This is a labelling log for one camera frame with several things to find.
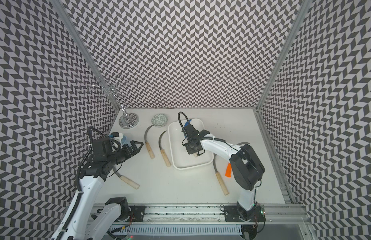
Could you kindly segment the white plastic storage box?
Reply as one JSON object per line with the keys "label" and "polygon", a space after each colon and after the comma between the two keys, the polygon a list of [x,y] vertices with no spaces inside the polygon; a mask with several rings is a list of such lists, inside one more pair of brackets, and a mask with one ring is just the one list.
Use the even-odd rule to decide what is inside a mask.
{"label": "white plastic storage box", "polygon": [[213,162],[213,153],[206,151],[201,156],[189,155],[182,145],[184,135],[178,121],[172,122],[167,128],[169,146],[173,166],[180,171],[203,167]]}

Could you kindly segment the blue blade wooden handle sickle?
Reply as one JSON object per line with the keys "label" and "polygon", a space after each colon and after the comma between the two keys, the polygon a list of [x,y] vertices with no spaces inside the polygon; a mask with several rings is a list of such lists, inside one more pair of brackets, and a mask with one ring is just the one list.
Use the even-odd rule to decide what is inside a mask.
{"label": "blue blade wooden handle sickle", "polygon": [[190,124],[191,121],[192,121],[192,119],[189,119],[188,121],[186,121],[185,124],[184,124],[184,128],[186,128]]}

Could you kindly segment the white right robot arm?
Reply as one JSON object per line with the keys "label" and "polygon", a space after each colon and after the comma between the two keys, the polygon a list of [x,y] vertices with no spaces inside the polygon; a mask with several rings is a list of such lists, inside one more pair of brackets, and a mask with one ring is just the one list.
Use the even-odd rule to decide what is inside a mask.
{"label": "white right robot arm", "polygon": [[252,221],[257,208],[256,191],[262,185],[265,173],[265,167],[253,147],[249,144],[230,144],[207,130],[196,130],[191,124],[181,128],[186,139],[183,146],[188,154],[210,151],[230,163],[234,179],[242,189],[236,204],[238,215],[245,222]]}

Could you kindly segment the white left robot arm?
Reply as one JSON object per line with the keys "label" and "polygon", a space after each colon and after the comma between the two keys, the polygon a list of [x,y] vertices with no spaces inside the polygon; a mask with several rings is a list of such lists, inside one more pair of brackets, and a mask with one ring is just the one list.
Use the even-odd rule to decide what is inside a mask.
{"label": "white left robot arm", "polygon": [[90,149],[80,163],[76,176],[76,192],[59,226],[52,234],[53,240],[100,240],[110,232],[116,221],[126,222],[129,228],[134,214],[125,197],[110,198],[101,212],[88,225],[95,200],[114,166],[122,166],[137,155],[142,142],[122,143],[120,133],[105,135],[95,127],[88,127]]}

